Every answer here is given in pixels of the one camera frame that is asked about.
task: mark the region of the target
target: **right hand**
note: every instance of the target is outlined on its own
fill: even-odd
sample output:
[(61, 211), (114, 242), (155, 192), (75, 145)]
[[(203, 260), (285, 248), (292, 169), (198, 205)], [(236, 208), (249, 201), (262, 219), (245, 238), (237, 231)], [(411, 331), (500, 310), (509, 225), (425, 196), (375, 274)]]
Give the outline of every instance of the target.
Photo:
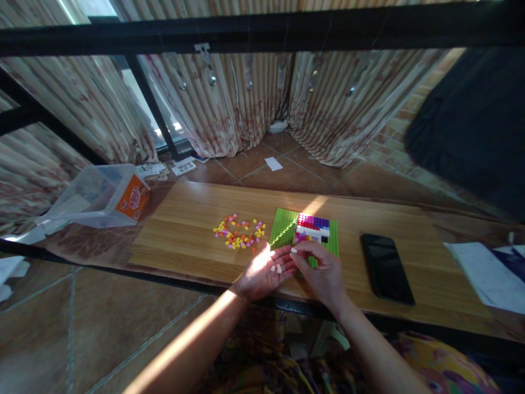
[[(299, 268), (317, 298), (332, 312), (339, 313), (348, 295), (341, 277), (341, 261), (323, 245), (315, 241), (303, 241), (295, 245), (297, 253), (290, 252), (290, 257)], [(314, 256), (319, 266), (313, 269), (307, 262), (308, 256)]]

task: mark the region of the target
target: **black fabric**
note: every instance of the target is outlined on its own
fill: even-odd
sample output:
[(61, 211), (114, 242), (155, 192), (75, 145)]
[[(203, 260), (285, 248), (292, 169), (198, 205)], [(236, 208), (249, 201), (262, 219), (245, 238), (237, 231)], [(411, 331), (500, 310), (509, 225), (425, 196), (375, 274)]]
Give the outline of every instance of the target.
[(525, 221), (525, 48), (469, 49), (406, 133), (421, 167)]

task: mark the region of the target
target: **hand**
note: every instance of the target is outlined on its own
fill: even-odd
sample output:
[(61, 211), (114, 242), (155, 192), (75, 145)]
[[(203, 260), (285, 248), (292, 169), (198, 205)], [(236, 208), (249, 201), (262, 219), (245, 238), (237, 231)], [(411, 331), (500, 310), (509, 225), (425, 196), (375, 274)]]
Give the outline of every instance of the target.
[[(268, 242), (257, 256), (248, 264), (242, 275), (232, 285), (231, 290), (251, 303), (272, 293), (286, 279), (295, 274), (295, 263), (290, 257), (291, 246), (270, 251)], [(283, 270), (271, 271), (279, 264)]]
[[(292, 260), (313, 290), (313, 293), (334, 314), (339, 313), (348, 299), (341, 277), (341, 261), (315, 241), (303, 241), (295, 245), (297, 253), (290, 253)], [(314, 256), (319, 266), (313, 269), (306, 258)]]

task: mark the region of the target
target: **green baseplate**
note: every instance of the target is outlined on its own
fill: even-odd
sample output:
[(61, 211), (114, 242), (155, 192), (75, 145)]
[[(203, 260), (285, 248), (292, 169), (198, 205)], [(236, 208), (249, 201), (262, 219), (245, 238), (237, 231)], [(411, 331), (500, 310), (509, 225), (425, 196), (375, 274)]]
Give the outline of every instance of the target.
[[(272, 250), (294, 242), (295, 227), (297, 226), (298, 212), (277, 208), (273, 219), (272, 236), (270, 237), (270, 248)], [(330, 236), (328, 242), (322, 242), (323, 246), (330, 252), (339, 256), (339, 236), (337, 234), (337, 222), (330, 221)], [(308, 264), (312, 268), (317, 267), (315, 257), (308, 257)]]

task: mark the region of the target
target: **metal frame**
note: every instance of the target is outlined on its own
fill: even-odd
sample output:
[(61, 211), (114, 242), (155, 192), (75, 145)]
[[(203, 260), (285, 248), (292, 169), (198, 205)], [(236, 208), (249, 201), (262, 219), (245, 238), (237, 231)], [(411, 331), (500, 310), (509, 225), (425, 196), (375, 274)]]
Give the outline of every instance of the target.
[(0, 56), (297, 52), (525, 44), (520, 0), (220, 16), (0, 31)]
[[(95, 22), (96, 25), (0, 30), (0, 57), (125, 55), (162, 131), (167, 149), (178, 160), (188, 154), (178, 154), (138, 54), (194, 54), (194, 45), (199, 43), (209, 43), (212, 53), (524, 46), (524, 20), (525, 4), (520, 0), (126, 23), (101, 18)], [(0, 114), (0, 136), (39, 121), (93, 164), (106, 164), (1, 68), (0, 89), (21, 105)], [(0, 240), (0, 251), (78, 265), (44, 248), (17, 242)], [(191, 281), (98, 266), (87, 267), (210, 294), (224, 291), (222, 287)], [(318, 304), (279, 298), (268, 298), (259, 304), (333, 318), (324, 306)], [(523, 344), (393, 317), (373, 314), (367, 314), (367, 317), (383, 332), (411, 329), (428, 334), (470, 356), (483, 354), (498, 360), (499, 370), (510, 371), (516, 376), (520, 374), (525, 354)], [(489, 372), (494, 368), (493, 363), (484, 365), (483, 357), (476, 360)]]

